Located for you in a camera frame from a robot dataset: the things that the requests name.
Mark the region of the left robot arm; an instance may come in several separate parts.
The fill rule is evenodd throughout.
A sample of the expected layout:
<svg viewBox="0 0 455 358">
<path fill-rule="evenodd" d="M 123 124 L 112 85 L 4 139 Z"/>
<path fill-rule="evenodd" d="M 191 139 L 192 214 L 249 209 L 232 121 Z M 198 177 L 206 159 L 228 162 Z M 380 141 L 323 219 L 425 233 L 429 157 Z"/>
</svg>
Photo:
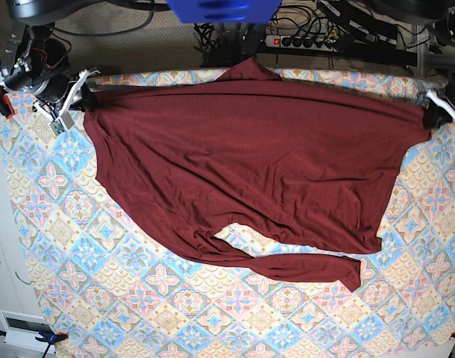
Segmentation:
<svg viewBox="0 0 455 358">
<path fill-rule="evenodd" d="M 374 12 L 399 22 L 423 26 L 439 47 L 455 48 L 455 1 L 366 1 Z M 424 115 L 426 128 L 455 124 L 455 60 L 450 54 L 425 57 L 437 69 L 448 73 L 444 89 L 429 89 L 423 96 L 429 101 Z"/>
</svg>

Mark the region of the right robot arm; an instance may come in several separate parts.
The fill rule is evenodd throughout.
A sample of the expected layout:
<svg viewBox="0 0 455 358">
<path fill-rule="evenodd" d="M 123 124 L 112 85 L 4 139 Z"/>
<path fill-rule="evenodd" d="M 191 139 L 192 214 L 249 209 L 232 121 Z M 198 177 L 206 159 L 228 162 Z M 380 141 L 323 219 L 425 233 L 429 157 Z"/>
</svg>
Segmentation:
<svg viewBox="0 0 455 358">
<path fill-rule="evenodd" d="M 98 75 L 94 67 L 70 76 L 69 49 L 66 41 L 53 35 L 54 23 L 92 1 L 7 1 L 14 20 L 10 39 L 0 59 L 0 113 L 15 114 L 8 99 L 22 91 L 34 96 L 34 109 L 48 120 L 51 132 L 58 136 L 74 126 L 70 110 L 91 110 L 95 98 L 86 85 Z"/>
</svg>

